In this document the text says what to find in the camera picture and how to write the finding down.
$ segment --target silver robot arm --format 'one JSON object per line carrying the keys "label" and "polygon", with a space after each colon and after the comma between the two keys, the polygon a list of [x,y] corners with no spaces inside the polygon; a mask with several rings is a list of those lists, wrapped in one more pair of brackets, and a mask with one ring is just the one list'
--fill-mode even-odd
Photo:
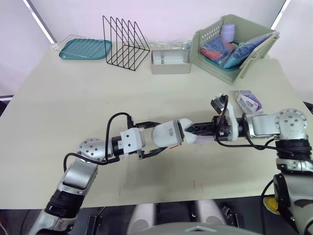
{"label": "silver robot arm", "polygon": [[[220,114],[225,108],[227,96],[218,95],[211,104]],[[192,123],[187,118],[166,123],[143,122],[128,125],[128,130],[108,141],[108,159],[105,158],[105,142],[90,138],[79,145],[76,159],[65,171],[57,190],[46,209],[42,210],[29,235],[40,231],[71,230],[82,202],[90,189],[98,165],[119,161],[120,155],[138,154],[144,159],[155,156],[168,146],[202,141],[235,141],[239,137],[274,137],[277,152],[276,164],[280,174],[274,176],[275,197],[281,215],[300,234],[313,234],[313,164],[310,159],[311,147],[305,133],[306,118],[294,109],[282,110],[272,115],[255,115],[235,118],[232,106],[226,104],[226,119],[219,125],[220,116],[212,122]],[[145,154],[143,130],[153,128],[152,141],[158,147]]]}

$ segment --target plastic bag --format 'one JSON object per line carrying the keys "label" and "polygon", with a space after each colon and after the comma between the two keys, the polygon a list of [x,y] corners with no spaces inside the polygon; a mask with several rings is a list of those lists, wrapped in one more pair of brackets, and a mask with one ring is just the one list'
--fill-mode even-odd
{"label": "plastic bag", "polygon": [[273,33],[267,33],[253,39],[250,39],[242,46],[238,47],[224,64],[225,69],[239,67],[241,63],[253,52],[253,50],[269,38]]}
{"label": "plastic bag", "polygon": [[222,66],[236,47],[217,36],[200,47],[200,53]]}

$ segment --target white wall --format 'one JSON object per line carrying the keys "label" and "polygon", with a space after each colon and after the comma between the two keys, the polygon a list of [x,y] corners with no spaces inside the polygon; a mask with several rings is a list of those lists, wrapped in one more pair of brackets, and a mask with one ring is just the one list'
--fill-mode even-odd
{"label": "white wall", "polygon": [[313,103],[313,1],[291,0],[276,30],[280,38],[270,56],[279,60],[302,99]]}
{"label": "white wall", "polygon": [[221,16],[271,27],[285,0],[32,0],[57,41],[69,34],[103,38],[102,15],[137,21],[150,40],[192,39]]}
{"label": "white wall", "polygon": [[22,0],[0,1],[0,95],[15,94],[50,43]]}

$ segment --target black wire file organizer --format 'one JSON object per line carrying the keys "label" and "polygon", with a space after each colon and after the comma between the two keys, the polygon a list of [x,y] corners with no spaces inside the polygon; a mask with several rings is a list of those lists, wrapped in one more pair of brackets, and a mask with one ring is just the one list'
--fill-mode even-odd
{"label": "black wire file organizer", "polygon": [[131,23],[119,18],[108,19],[105,16],[102,16],[102,21],[104,40],[108,40],[106,29],[110,27],[110,41],[115,41],[115,44],[112,44],[113,49],[111,47],[111,56],[106,56],[107,63],[135,71],[150,52],[136,21]]}

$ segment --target storage basket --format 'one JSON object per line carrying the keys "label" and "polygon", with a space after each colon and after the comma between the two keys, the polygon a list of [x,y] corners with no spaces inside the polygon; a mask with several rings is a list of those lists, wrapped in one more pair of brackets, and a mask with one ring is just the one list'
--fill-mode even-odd
{"label": "storage basket", "polygon": [[253,52],[245,59],[240,67],[233,71],[220,69],[218,66],[209,63],[205,56],[200,53],[200,46],[212,38],[218,36],[223,24],[235,24],[235,38],[239,42],[247,42],[248,40],[261,36],[263,34],[275,32],[270,28],[248,21],[235,15],[222,16],[219,21],[210,25],[205,29],[197,31],[192,39],[191,46],[191,62],[201,69],[215,75],[219,79],[228,84],[233,84],[237,78],[243,78],[244,74],[257,59],[264,58],[275,41],[279,38],[279,34],[273,34],[256,47]]}

